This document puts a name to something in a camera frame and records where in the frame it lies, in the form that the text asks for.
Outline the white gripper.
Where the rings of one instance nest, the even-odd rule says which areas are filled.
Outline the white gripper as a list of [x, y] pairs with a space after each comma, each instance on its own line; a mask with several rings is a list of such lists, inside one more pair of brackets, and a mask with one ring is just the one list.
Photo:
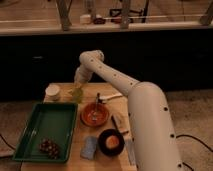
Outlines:
[[80, 65], [75, 72], [74, 82], [76, 84], [88, 83], [92, 78], [93, 72], [87, 69], [85, 66]]

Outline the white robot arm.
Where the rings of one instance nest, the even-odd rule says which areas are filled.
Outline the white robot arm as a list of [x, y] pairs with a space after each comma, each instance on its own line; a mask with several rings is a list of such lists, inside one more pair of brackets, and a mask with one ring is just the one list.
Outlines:
[[137, 171], [184, 171], [163, 91], [106, 64], [101, 50], [82, 52], [74, 80], [84, 84], [96, 73], [127, 98]]

